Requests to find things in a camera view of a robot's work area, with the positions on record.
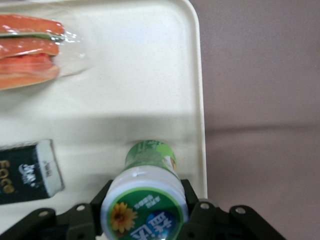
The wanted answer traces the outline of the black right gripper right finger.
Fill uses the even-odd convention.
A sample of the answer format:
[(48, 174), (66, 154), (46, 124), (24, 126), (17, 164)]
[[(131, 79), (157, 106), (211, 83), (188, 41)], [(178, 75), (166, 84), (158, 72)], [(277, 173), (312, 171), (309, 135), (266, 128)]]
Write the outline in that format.
[(229, 240), (229, 214), (210, 200), (200, 200), (190, 181), (181, 181), (189, 210), (189, 218), (179, 232), (180, 240)]

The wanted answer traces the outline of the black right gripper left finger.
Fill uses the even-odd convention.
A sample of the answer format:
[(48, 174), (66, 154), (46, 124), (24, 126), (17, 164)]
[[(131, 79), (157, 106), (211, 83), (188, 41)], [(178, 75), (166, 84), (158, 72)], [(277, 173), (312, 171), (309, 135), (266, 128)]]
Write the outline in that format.
[(64, 230), (62, 240), (95, 240), (103, 234), (101, 207), (112, 182), (109, 180), (89, 203), (78, 203), (56, 217)]

